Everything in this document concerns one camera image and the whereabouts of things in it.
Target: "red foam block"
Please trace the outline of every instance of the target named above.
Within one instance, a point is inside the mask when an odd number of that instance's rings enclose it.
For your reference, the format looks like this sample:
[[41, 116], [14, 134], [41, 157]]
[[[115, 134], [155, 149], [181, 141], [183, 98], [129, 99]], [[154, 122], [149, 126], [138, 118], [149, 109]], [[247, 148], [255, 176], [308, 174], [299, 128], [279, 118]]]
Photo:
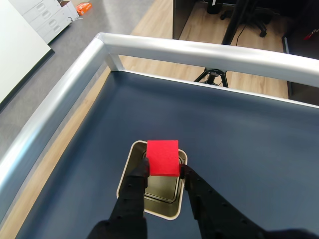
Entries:
[[150, 162], [150, 176], [179, 177], [177, 140], [149, 140], [146, 157]]

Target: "white drawer cabinet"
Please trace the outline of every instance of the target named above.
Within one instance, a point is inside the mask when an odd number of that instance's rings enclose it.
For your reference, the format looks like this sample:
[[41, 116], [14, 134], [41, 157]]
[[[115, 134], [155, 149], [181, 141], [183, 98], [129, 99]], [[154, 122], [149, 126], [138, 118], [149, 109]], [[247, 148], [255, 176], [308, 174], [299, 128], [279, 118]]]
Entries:
[[49, 43], [79, 16], [70, 1], [9, 1], [46, 43]]

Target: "blue table surface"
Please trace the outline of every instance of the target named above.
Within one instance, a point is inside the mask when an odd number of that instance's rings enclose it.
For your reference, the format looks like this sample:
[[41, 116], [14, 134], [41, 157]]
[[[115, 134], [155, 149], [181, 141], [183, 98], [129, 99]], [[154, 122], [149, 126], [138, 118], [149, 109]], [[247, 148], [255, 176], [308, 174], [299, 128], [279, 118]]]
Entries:
[[[319, 234], [319, 109], [111, 72], [17, 238], [86, 238], [108, 219], [137, 140], [178, 140], [188, 165], [264, 229]], [[177, 219], [145, 216], [149, 238], [200, 238], [187, 193]]]

